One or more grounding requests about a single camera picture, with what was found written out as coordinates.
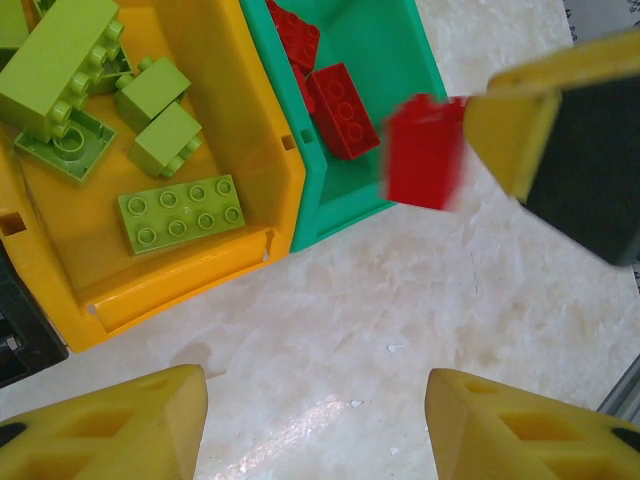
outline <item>lime green duplo brick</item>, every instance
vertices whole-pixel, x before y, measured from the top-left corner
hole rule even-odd
[[[177,103],[172,103],[138,135],[129,159],[150,177],[170,178],[202,145],[202,126]]]
[[[115,99],[118,115],[139,133],[172,102],[180,102],[191,82],[165,57],[156,62],[147,57],[138,68],[137,77],[118,79]]]
[[[0,70],[29,36],[20,0],[0,0]]]
[[[120,195],[134,254],[244,226],[231,175]]]
[[[69,120],[71,126],[62,138],[45,143],[22,132],[14,144],[66,180],[82,186],[112,145],[116,131],[81,110],[74,110]]]
[[[63,137],[120,50],[118,10],[112,0],[57,0],[0,72],[0,120],[43,142]]]
[[[40,18],[44,17],[46,13],[51,9],[56,0],[33,0],[33,5]],[[133,67],[129,63],[129,58],[123,48],[118,50],[116,57],[111,60],[107,59],[104,62],[104,75],[98,83],[92,83],[89,85],[87,93],[89,96],[104,95],[106,93],[117,92],[116,82],[123,75],[133,75]]]

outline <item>white marble surface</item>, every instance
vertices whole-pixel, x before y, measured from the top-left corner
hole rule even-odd
[[[560,0],[419,5],[452,94],[570,42]],[[431,368],[596,407],[638,354],[638,300],[630,271],[531,218],[470,155],[456,214],[379,214],[1,390],[0,418],[195,362],[197,479],[435,479]]]

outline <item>red duplo brick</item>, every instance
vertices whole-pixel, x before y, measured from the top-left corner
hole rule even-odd
[[[293,74],[295,75],[296,81],[298,82],[298,88],[300,88],[300,93],[302,94],[302,99],[304,100],[304,104],[307,107],[307,111],[310,114],[315,113],[316,102],[313,100],[313,97],[307,89],[307,83],[304,73],[302,73],[302,70],[300,70],[300,67],[298,65],[292,65],[291,68],[293,68]]]
[[[443,210],[459,187],[466,98],[437,103],[419,94],[388,121],[387,198]]]
[[[313,72],[307,78],[307,88],[316,103],[313,120],[335,156],[353,160],[380,145],[344,63]]]
[[[301,20],[295,13],[281,8],[273,0],[267,0],[267,7],[289,62],[298,65],[302,73],[308,75],[316,65],[320,30]]]

